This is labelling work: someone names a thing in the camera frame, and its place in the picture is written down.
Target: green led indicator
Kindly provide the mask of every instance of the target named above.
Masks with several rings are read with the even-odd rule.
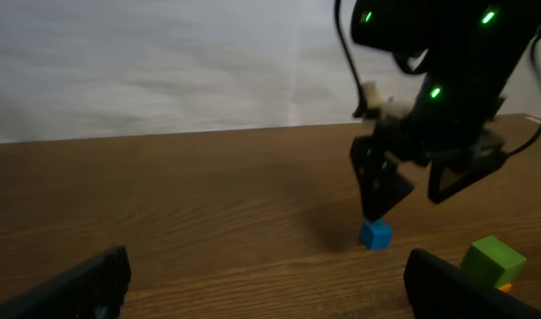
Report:
[[[360,17],[360,23],[367,23],[372,16],[372,12],[362,12],[362,16]]]
[[[432,97],[432,98],[436,98],[436,97],[439,95],[439,93],[441,93],[441,89],[435,88],[435,89],[433,89],[433,90],[431,91],[431,97]]]
[[[487,24],[487,23],[491,22],[492,18],[494,18],[495,15],[496,15],[496,12],[487,13],[483,18],[483,23]]]

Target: brown tabletop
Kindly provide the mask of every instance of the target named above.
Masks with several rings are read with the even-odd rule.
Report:
[[[492,123],[507,149],[537,127]],[[359,124],[0,144],[0,302],[123,244],[123,318],[411,318],[402,280],[421,247],[458,264],[495,235],[528,258],[512,294],[541,308],[541,139],[439,206],[428,171],[359,244],[349,161]]]

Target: small blue block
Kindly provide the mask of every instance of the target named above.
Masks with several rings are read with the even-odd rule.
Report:
[[[391,239],[392,227],[382,218],[376,222],[365,221],[360,230],[360,241],[373,251],[388,248]]]

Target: white backdrop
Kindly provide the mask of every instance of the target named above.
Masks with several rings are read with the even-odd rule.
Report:
[[[332,5],[0,0],[0,143],[351,121]],[[422,78],[353,51],[364,81],[414,98]],[[503,112],[541,113],[527,59],[506,93]]]

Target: green block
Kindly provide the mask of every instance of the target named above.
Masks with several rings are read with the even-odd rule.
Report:
[[[499,288],[518,276],[526,257],[494,236],[475,241],[461,262],[461,269],[476,280]]]

